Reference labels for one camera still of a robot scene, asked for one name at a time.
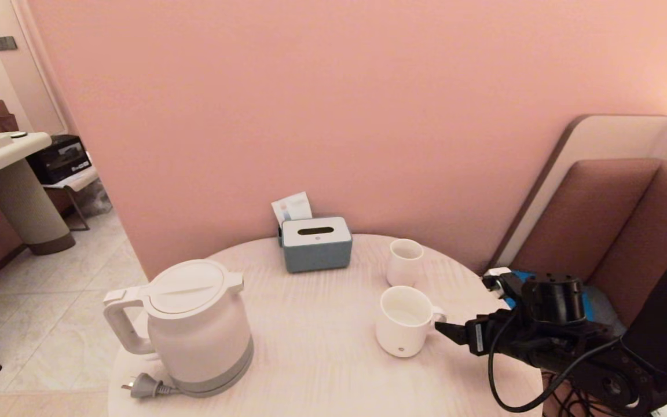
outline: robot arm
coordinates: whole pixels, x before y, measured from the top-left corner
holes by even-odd
[[[465,325],[437,323],[437,330],[476,356],[490,354],[489,379],[502,407],[521,412],[541,404],[565,378],[618,414],[648,415],[667,404],[667,270],[621,338],[586,320],[582,284],[569,275],[537,274],[527,282],[490,273],[485,287],[516,301],[514,310],[480,314]],[[503,404],[492,378],[492,354],[502,353],[559,374],[535,401]]]

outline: brown sofa cushion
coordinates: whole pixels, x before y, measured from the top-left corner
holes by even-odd
[[[659,159],[575,163],[511,267],[590,277],[661,163]]]
[[[589,283],[609,296],[625,325],[637,317],[667,268],[667,163]]]

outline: kettle lid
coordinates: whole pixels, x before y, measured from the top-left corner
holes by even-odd
[[[182,262],[162,272],[145,287],[144,295],[154,309],[167,314],[193,311],[215,303],[226,288],[236,286],[235,277],[220,264],[207,259]]]

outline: pink wall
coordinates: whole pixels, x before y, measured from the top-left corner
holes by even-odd
[[[667,2],[30,5],[149,275],[302,190],[479,269],[575,116],[667,114]]]

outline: white electric kettle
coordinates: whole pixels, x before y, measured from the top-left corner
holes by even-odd
[[[243,377],[254,356],[239,291],[243,276],[214,261],[170,267],[143,287],[110,291],[104,317],[125,350],[157,353],[183,394],[212,396]],[[124,308],[148,312],[148,339],[135,333]]]

